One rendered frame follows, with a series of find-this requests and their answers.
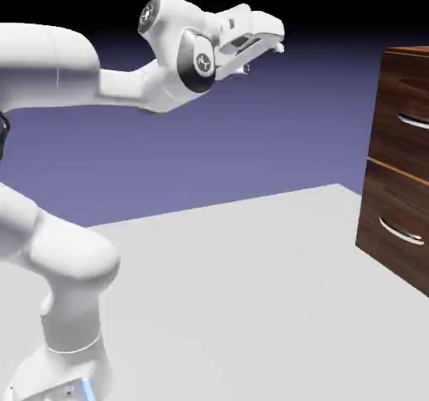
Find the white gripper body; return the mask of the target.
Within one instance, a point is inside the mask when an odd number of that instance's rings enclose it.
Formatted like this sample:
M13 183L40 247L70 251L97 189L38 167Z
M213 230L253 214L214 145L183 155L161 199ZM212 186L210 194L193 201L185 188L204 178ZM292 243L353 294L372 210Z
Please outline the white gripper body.
M262 11L226 10L215 14L220 22L219 44L214 47L215 79L243 73L243 65L272 50L284 39L280 19Z

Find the dark wood drawer front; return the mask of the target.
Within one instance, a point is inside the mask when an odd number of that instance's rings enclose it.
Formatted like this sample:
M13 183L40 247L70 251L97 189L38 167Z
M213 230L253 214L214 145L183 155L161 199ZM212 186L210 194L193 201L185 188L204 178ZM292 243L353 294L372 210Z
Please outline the dark wood drawer front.
M429 182L429 130L398 113L429 120L429 46L390 47L382 55L369 156Z
M398 239L379 222L420 235L418 246ZM355 244L429 297L429 186L368 161Z

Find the dark wood cabinet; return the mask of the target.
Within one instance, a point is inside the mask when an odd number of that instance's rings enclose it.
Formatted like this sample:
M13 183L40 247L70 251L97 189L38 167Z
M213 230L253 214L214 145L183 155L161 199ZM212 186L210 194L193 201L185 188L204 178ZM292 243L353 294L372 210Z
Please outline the dark wood cabinet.
M429 297L429 46L382 55L355 244Z

